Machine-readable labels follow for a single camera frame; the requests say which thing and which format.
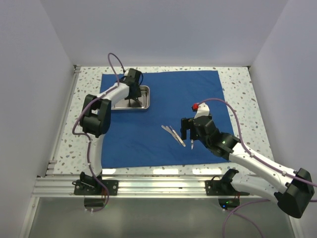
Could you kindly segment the thin steel scalpel handle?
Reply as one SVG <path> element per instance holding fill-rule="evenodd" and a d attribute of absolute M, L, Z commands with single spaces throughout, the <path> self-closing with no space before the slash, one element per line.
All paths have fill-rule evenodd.
<path fill-rule="evenodd" d="M 170 129 L 172 130 L 172 132 L 174 133 L 174 135 L 175 135 L 178 139 L 181 140 L 181 137 L 177 134 L 177 132 L 176 132 L 171 126 L 169 126 L 169 127 L 170 127 Z"/>

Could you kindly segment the steel tweezers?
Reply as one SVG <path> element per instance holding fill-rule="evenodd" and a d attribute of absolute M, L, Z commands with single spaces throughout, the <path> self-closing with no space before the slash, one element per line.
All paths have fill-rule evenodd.
<path fill-rule="evenodd" d="M 142 103 L 137 98 L 129 99 L 128 100 L 128 107 L 131 107 L 131 108 L 142 107 Z"/>

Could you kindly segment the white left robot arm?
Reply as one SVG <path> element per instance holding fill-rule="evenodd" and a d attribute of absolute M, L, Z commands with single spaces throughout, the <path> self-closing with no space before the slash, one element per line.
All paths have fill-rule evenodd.
<path fill-rule="evenodd" d="M 141 96 L 142 72 L 130 68 L 118 82 L 98 95 L 87 95 L 79 124 L 83 134 L 89 137 L 87 148 L 88 176 L 99 176 L 102 172 L 102 144 L 111 122 L 111 108 L 120 100 L 136 100 Z"/>

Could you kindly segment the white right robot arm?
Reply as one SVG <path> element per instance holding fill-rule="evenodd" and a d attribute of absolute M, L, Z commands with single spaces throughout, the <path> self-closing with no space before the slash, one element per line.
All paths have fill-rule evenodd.
<path fill-rule="evenodd" d="M 219 131 L 210 113 L 196 113 L 181 119 L 181 139 L 200 141 L 213 155 L 237 163 L 255 174 L 250 179 L 237 169 L 229 169 L 219 181 L 212 182 L 214 190 L 224 194 L 244 192 L 275 202 L 287 215 L 301 218 L 315 190 L 311 174 L 300 168 L 294 170 L 278 164 L 243 144 L 236 136 Z"/>

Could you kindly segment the stainless steel instrument tray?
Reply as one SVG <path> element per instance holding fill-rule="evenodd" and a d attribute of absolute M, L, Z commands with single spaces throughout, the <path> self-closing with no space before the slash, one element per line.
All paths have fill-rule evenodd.
<path fill-rule="evenodd" d="M 142 107 L 131 108 L 128 107 L 128 100 L 122 99 L 118 103 L 112 106 L 112 110 L 147 110 L 150 106 L 150 88 L 149 86 L 140 86 L 141 89 L 141 97 L 138 100 L 142 103 Z"/>

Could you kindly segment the blue surgical cloth wrap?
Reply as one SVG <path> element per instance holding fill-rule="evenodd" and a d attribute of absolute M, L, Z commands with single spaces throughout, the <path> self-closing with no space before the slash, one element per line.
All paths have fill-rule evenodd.
<path fill-rule="evenodd" d="M 102 145 L 103 168 L 213 164 L 224 162 L 200 142 L 180 145 L 161 125 L 180 130 L 182 118 L 194 116 L 192 105 L 209 99 L 215 125 L 233 133 L 217 71 L 145 73 L 150 88 L 147 110 L 114 110 Z"/>

